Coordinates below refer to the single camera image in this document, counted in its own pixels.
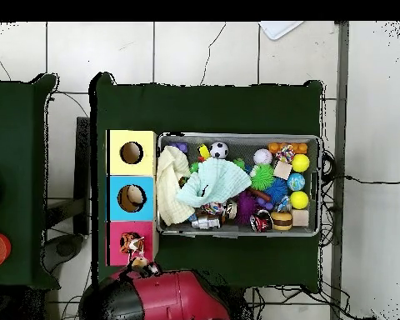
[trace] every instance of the blue box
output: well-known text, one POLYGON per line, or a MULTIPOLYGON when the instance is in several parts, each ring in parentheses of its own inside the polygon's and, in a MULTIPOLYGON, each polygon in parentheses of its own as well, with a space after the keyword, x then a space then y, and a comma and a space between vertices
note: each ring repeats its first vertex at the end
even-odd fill
POLYGON ((153 221, 154 219, 154 181, 153 177, 110 177, 110 220, 111 221, 153 221), (146 201, 136 212, 123 210, 118 204, 120 189, 127 185, 140 187, 146 201))

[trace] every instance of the blue ball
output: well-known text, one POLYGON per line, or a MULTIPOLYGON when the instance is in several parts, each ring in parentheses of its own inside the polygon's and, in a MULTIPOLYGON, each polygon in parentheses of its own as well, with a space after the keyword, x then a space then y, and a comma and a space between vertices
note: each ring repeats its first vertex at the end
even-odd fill
POLYGON ((287 179, 287 186, 293 192, 297 192, 299 190, 302 190, 303 187, 305 187, 305 178, 303 177, 302 174, 293 173, 287 179))

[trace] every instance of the purple toy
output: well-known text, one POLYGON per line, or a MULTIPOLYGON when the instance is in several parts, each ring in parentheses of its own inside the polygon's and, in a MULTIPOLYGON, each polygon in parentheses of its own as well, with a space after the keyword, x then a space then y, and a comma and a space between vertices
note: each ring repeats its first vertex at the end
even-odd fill
POLYGON ((273 210, 274 205, 272 205, 270 202, 266 202, 263 198, 257 197, 257 203, 262 206, 263 208, 266 208, 268 211, 273 210))
POLYGON ((248 192, 241 192, 238 196, 236 222, 238 224, 249 224, 250 217, 256 210, 256 200, 248 192))
POLYGON ((183 153, 188 153, 188 144, 185 142, 170 142, 167 145, 179 148, 183 153))

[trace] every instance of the dark green mat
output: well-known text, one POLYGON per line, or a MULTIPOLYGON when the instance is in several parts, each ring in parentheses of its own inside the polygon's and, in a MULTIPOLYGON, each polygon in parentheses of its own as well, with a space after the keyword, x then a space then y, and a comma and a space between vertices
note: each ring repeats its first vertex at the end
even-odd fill
MULTIPOLYGON (((117 267, 105 265, 105 131, 320 135, 322 85, 173 87, 97 82, 99 280, 117 267)), ((214 284, 239 287, 304 284, 318 290, 319 237, 161 236, 156 261, 165 270, 195 268, 214 284)))
POLYGON ((0 82, 0 233, 12 244, 0 266, 0 284, 57 288, 43 271, 40 246, 45 143, 44 109, 56 77, 0 82))

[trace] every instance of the yellow ball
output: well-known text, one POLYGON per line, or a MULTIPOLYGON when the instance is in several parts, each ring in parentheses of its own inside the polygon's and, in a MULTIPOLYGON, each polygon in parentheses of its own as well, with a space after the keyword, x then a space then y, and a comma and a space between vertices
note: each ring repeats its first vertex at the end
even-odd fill
POLYGON ((293 192, 290 196, 290 203, 294 208, 301 210, 308 205, 308 195, 305 192, 293 192))
POLYGON ((304 154, 296 154, 292 161, 292 169, 295 172, 305 172, 310 165, 310 159, 304 154))

